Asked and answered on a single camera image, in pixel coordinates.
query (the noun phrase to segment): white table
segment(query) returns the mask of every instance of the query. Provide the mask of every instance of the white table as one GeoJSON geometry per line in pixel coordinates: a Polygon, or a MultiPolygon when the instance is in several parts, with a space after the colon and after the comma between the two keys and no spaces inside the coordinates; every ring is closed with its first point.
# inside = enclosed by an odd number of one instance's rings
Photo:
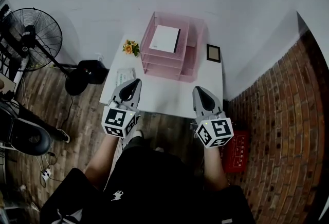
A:
{"type": "Polygon", "coordinates": [[[134,68],[136,78],[142,80],[142,89],[138,109],[151,113],[174,115],[185,118],[196,118],[193,110],[192,91],[195,86],[201,86],[216,95],[223,106],[223,75],[222,64],[207,61],[207,47],[205,46],[199,57],[197,79],[192,82],[180,82],[144,74],[141,57],[133,54],[126,55],[123,44],[126,40],[140,42],[141,35],[124,35],[112,66],[106,78],[100,102],[108,104],[116,88],[117,70],[120,68],[134,68]]]}

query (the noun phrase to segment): flower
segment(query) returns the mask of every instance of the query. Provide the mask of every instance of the flower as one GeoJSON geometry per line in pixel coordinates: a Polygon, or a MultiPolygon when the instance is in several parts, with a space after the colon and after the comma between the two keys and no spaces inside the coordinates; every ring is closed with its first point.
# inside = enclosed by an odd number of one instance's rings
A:
{"type": "Polygon", "coordinates": [[[125,54],[132,54],[133,53],[133,48],[131,45],[126,45],[124,48],[125,54]]]}

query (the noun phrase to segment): white sneaker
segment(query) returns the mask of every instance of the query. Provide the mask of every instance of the white sneaker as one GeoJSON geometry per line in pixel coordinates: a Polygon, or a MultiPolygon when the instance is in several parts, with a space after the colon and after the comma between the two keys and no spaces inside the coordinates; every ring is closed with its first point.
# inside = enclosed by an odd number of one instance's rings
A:
{"type": "Polygon", "coordinates": [[[64,136],[67,137],[67,140],[64,140],[66,143],[69,143],[71,141],[71,137],[62,129],[58,129],[64,136]]]}
{"type": "Polygon", "coordinates": [[[141,130],[136,130],[136,131],[134,131],[133,136],[132,136],[132,139],[133,139],[134,137],[137,137],[137,136],[139,136],[139,137],[141,137],[141,138],[144,138],[143,132],[142,132],[141,130]]]}

